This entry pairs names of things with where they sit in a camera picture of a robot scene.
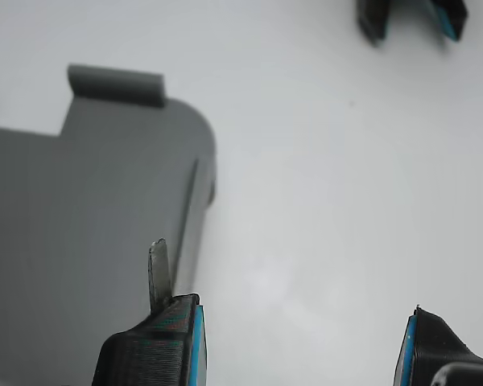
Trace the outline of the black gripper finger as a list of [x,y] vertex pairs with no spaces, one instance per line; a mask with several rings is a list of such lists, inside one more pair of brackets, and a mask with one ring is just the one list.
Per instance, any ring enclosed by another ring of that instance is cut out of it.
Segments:
[[206,385],[204,307],[198,294],[172,294],[167,244],[148,254],[150,313],[102,345],[93,385]]
[[417,307],[408,318],[394,385],[483,385],[483,358],[438,315]]

